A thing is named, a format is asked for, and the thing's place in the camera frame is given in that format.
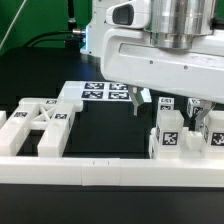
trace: block with marker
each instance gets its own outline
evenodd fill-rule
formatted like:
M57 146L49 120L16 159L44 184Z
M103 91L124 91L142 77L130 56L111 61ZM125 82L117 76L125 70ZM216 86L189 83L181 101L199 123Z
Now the block with marker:
M160 110L154 140L156 158L179 158L184 118L178 110Z
M205 119L202 157L224 159L224 111L211 111Z
M203 110L201 100L196 98L188 98L187 114L190 118L196 118Z
M173 110L174 98L159 97L158 111L159 110Z

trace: black square pattern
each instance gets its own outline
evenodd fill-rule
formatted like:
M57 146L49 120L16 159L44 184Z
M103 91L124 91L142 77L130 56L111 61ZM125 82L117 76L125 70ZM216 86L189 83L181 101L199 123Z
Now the black square pattern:
M103 90L104 89L104 83L100 83L100 82L87 82L85 84L85 89L93 89L93 90Z
M164 132L163 145L177 145L178 132Z
M47 100L46 104L56 104L57 100Z
M100 91L83 91L82 98L84 99L102 99L103 92Z
M66 119L67 118L67 114L56 114L55 115L55 119Z
M122 83L111 83L110 90L128 90L128 86Z
M168 98L162 98L161 102L162 103L171 103L172 101L171 101L171 99L168 99Z
M172 107L171 106L168 106L168 105L161 105L160 106L160 110L171 110Z
M109 92L110 100L128 100L129 94L127 92Z
M224 133L213 133L212 146L224 146Z
M198 116L203 111L201 107L194 107L193 108L193 116Z
M20 118L24 118L27 116L27 112L16 112L14 117L20 117Z

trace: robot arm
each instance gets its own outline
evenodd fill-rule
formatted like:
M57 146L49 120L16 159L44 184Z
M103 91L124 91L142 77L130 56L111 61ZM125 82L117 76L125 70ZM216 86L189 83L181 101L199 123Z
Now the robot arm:
M131 86L224 103L224 31L211 28L216 1L137 2L150 8L147 15L151 21L142 23L142 29L135 28L135 20L131 25L121 25L116 19L111 22L111 15L115 16L113 12L120 6L107 11L107 22L118 27L111 28L104 37L104 77Z

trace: metal cylinder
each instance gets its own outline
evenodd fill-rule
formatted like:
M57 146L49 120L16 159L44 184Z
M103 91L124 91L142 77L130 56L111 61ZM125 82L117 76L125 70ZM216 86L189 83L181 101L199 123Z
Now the metal cylinder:
M152 44L190 49L195 35L212 33L215 3L216 0L152 0Z
M86 35L86 30L73 29L72 34L74 36L85 36Z

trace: white plastic block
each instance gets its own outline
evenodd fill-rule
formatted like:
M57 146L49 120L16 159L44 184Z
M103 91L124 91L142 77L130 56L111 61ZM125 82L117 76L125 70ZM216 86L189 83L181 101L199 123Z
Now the white plastic block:
M201 150L189 150L189 148L186 146L186 148L181 148L180 151L180 159L181 160L202 160Z
M189 131L186 134L186 144L188 149L193 151L200 151L201 150L201 143L202 143L203 135L201 132L192 132Z
M121 160L121 186L221 187L222 161Z
M177 110L160 110L154 150L156 158L178 158L184 118Z
M75 104L59 104L38 144L39 157L61 157L75 118Z
M161 130L183 129L184 118L179 110L159 111L157 124Z
M224 159L224 111L211 111L207 115L202 155L208 159Z
M0 183L82 185L81 164L67 158L2 157Z
M159 97L158 111L159 110L173 110L174 98Z
M6 112L5 111L0 111L0 129L6 122Z
M200 103L200 99L188 98L187 114L190 118L197 117L201 113L203 107L201 107Z
M82 184L119 185L120 159L95 159L82 165Z
M189 132L189 127L183 127L182 135L181 135L181 143L185 143L187 133Z
M29 132L29 121L39 113L39 105L19 105L0 130L0 156L15 156Z

